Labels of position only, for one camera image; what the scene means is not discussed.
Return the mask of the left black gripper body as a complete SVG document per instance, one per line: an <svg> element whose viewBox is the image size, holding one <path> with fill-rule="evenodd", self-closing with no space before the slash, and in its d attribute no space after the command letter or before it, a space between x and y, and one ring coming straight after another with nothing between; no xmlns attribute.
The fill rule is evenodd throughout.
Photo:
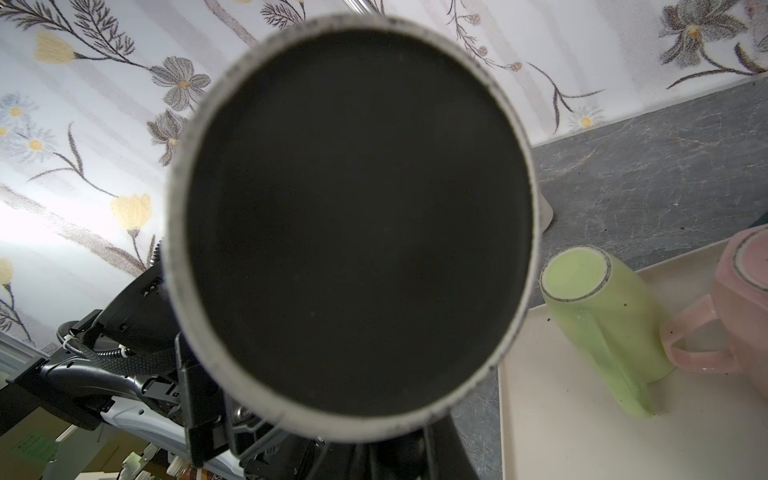
<svg viewBox="0 0 768 480"><path fill-rule="evenodd" d="M308 479L324 442L282 430L233 400L179 334L174 341L182 421L189 459L242 479Z"/></svg>

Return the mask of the white mug red inside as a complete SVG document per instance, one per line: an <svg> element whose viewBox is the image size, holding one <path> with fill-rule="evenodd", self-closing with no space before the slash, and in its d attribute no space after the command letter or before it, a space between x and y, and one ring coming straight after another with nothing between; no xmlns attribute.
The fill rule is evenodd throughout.
<svg viewBox="0 0 768 480"><path fill-rule="evenodd" d="M544 233L553 222L554 211L550 203L542 194L538 195L538 218L539 231Z"/></svg>

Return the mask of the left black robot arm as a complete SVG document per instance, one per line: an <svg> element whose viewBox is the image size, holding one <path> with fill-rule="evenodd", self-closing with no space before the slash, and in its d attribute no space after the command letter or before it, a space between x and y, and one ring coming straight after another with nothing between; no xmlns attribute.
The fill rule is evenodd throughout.
<svg viewBox="0 0 768 480"><path fill-rule="evenodd" d="M57 337L11 382L75 426L110 423L224 478L306 479L320 457L321 441L277 429L209 376L178 325L158 250L105 309Z"/></svg>

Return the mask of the black mug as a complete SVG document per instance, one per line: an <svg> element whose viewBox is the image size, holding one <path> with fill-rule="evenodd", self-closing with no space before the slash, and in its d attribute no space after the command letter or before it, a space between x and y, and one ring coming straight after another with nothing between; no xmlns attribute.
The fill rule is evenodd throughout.
<svg viewBox="0 0 768 480"><path fill-rule="evenodd" d="M185 127L162 261L183 336L292 433L367 443L499 363L537 276L521 122L455 42L380 15L267 38Z"/></svg>

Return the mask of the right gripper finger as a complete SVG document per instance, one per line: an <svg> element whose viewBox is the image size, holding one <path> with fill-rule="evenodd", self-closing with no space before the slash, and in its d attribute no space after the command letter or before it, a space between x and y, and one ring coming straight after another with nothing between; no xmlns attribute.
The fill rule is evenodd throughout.
<svg viewBox="0 0 768 480"><path fill-rule="evenodd" d="M426 467L422 479L478 480L450 415L421 430Z"/></svg>

